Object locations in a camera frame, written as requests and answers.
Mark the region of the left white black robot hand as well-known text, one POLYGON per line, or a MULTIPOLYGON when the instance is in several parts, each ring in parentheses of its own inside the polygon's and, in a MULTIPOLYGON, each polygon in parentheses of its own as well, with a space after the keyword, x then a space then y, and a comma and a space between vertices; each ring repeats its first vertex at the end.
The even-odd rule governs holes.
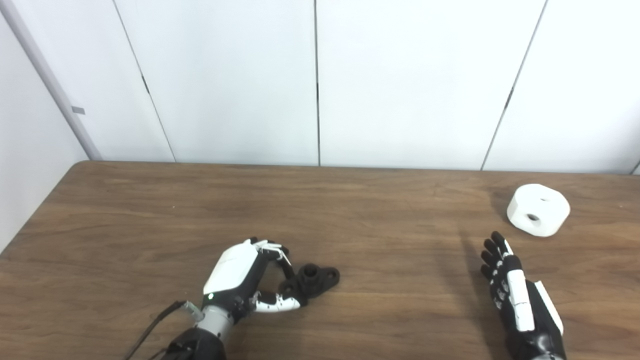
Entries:
POLYGON ((280 266, 286 280, 294 277, 288 253, 285 246, 256 237, 227 248, 203 287, 201 309, 218 308, 237 324, 253 312, 289 312, 305 306, 304 301, 286 295, 284 291, 258 289, 270 262, 280 266))

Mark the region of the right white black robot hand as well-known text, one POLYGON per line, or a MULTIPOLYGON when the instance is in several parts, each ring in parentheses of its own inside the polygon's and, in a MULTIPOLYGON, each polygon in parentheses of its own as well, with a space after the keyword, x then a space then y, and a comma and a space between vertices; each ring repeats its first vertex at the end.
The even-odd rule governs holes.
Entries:
POLYGON ((541 281, 526 278, 521 259, 498 231, 484 240, 482 275, 513 360, 566 360, 563 322, 541 281))

